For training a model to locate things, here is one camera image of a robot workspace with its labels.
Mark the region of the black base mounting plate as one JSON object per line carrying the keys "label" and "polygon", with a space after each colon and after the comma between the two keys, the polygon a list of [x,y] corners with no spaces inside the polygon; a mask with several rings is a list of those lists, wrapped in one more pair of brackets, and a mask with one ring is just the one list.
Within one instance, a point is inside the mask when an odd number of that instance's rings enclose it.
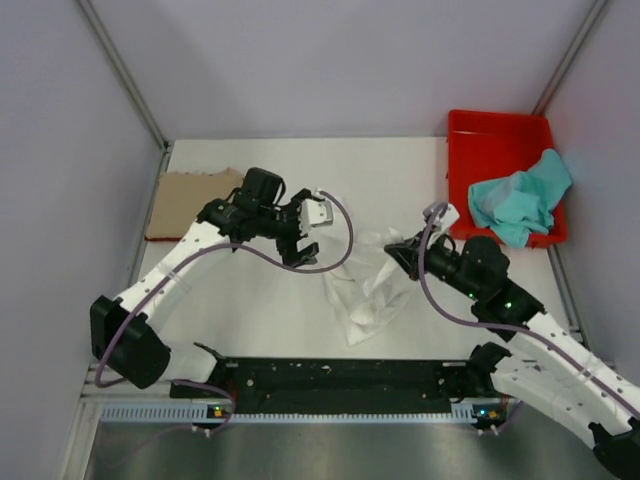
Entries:
{"label": "black base mounting plate", "polygon": [[464,400],[498,399],[485,360],[236,357],[207,384],[239,414],[448,413]]}

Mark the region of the teal t shirt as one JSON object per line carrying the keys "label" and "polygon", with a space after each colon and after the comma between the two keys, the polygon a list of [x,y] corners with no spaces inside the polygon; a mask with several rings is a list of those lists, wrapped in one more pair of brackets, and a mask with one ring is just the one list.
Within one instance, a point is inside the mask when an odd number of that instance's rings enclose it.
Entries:
{"label": "teal t shirt", "polygon": [[552,148],[526,171],[472,184],[468,208],[474,225],[488,228],[512,248],[523,248],[533,234],[556,226],[553,212],[572,185],[569,171]]}

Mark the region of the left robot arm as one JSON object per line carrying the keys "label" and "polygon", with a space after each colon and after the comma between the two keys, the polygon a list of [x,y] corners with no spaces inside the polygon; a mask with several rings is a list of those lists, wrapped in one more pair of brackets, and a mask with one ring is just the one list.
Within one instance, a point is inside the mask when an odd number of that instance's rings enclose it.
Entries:
{"label": "left robot arm", "polygon": [[284,180],[251,168],[226,199],[208,202],[187,233],[141,280],[90,307],[91,349],[101,367],[110,367],[139,389],[161,379],[190,379],[205,396],[226,387],[227,374],[203,346],[169,346],[160,333],[171,312],[199,278],[226,255],[254,238],[274,241],[283,266],[313,265],[317,243],[299,241],[333,221],[330,203],[303,189],[285,205],[278,203]]}

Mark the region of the white t shirt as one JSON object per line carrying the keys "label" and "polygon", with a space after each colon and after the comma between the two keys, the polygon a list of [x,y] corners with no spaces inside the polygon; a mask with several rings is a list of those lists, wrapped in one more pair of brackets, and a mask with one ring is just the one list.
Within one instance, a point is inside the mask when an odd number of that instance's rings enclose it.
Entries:
{"label": "white t shirt", "polygon": [[384,247],[403,239],[400,231],[360,231],[353,250],[339,267],[322,275],[348,346],[381,332],[403,312],[417,286]]}

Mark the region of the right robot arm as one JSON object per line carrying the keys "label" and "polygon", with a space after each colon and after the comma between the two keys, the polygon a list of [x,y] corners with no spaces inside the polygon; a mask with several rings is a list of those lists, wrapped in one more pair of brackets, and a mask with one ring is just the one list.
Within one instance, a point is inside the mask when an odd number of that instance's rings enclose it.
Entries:
{"label": "right robot arm", "polygon": [[424,247],[419,237],[384,248],[420,283],[432,275],[468,297],[474,321],[504,345],[478,349],[469,388],[495,390],[537,409],[579,437],[618,479],[639,476],[639,388],[564,330],[543,304],[508,276],[509,259],[489,237],[462,251],[443,236]]}

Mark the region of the folded brown t shirt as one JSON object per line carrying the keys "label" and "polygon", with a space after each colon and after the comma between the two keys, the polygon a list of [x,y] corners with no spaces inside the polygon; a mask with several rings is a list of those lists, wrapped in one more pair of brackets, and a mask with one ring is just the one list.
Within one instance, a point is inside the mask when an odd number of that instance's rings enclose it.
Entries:
{"label": "folded brown t shirt", "polygon": [[240,187],[243,174],[227,168],[219,173],[167,172],[159,180],[145,240],[178,241],[202,208]]}

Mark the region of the red plastic bin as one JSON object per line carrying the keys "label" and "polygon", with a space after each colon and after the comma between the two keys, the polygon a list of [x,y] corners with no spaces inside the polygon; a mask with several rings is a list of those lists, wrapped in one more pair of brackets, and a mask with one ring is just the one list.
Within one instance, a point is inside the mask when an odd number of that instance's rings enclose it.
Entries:
{"label": "red plastic bin", "polygon": [[[486,235],[502,242],[490,229],[474,225],[468,208],[468,189],[477,182],[526,171],[538,162],[544,150],[554,149],[548,121],[542,116],[452,110],[447,141],[449,202],[460,213],[460,219],[452,227],[453,236],[468,239]],[[556,226],[551,232],[531,235],[525,247],[547,248],[567,240],[562,200],[553,215]]]}

